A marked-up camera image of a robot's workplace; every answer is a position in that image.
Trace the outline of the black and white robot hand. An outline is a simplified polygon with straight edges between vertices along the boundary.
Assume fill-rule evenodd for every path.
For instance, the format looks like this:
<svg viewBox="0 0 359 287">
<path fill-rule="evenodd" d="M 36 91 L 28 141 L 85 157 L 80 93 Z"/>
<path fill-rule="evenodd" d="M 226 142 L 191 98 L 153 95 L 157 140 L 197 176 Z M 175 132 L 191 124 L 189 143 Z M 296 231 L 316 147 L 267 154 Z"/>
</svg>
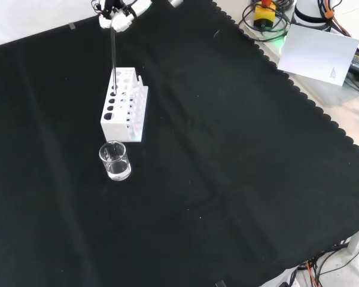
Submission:
<svg viewBox="0 0 359 287">
<path fill-rule="evenodd" d="M 132 22 L 144 14 L 151 6 L 151 0 L 97 0 L 91 1 L 92 8 L 99 15 L 99 24 L 103 29 L 123 32 Z"/>
</svg>

